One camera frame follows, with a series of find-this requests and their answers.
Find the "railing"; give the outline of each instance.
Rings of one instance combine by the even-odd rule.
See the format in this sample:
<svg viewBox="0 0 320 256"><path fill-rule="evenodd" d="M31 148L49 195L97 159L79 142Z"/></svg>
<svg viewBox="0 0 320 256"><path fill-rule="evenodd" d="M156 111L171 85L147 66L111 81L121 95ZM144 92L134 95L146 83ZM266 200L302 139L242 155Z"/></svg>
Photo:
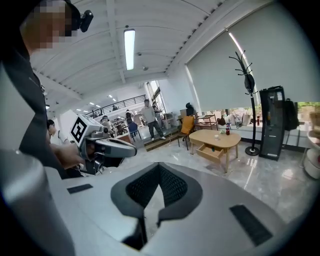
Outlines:
<svg viewBox="0 0 320 256"><path fill-rule="evenodd" d="M110 104L108 106L103 106L101 108L92 110L91 112L86 114L86 116L89 116L91 118L97 118L103 115L108 115L110 112L125 109L135 104L143 103L145 99L146 99L146 95L140 95L138 97L128 98L126 100L115 102L114 104Z"/></svg>

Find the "black rectangular slot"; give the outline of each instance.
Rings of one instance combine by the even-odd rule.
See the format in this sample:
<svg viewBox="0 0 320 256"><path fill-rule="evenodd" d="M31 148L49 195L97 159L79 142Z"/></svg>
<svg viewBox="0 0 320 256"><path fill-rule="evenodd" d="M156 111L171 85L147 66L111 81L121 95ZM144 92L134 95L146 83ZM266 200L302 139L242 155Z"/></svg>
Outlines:
<svg viewBox="0 0 320 256"><path fill-rule="evenodd" d="M80 191L88 190L91 188L93 188L93 186L91 186L90 184L84 184L80 186L69 187L67 188L67 190L69 191L70 194L73 194L73 193L78 193Z"/></svg>
<svg viewBox="0 0 320 256"><path fill-rule="evenodd" d="M235 205L230 211L250 237L255 246L272 238L267 228L244 205Z"/></svg>

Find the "hand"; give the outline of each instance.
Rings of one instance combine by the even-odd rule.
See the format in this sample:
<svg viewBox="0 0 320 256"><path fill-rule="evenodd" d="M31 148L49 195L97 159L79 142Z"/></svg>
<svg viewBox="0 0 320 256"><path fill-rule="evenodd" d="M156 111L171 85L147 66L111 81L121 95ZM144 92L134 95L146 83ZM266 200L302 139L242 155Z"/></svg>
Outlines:
<svg viewBox="0 0 320 256"><path fill-rule="evenodd" d="M79 155L78 147L75 143L67 145L50 144L50 147L64 169L78 164L85 164L85 160Z"/></svg>

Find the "table drawer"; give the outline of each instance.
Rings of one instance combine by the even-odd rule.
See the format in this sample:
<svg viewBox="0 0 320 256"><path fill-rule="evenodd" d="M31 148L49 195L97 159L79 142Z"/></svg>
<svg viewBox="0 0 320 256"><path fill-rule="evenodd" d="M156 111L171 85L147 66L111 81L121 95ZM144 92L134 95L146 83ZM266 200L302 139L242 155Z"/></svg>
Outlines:
<svg viewBox="0 0 320 256"><path fill-rule="evenodd" d="M220 158L223 156L225 151L223 148L203 144L196 150L196 153L205 159L220 164Z"/></svg>

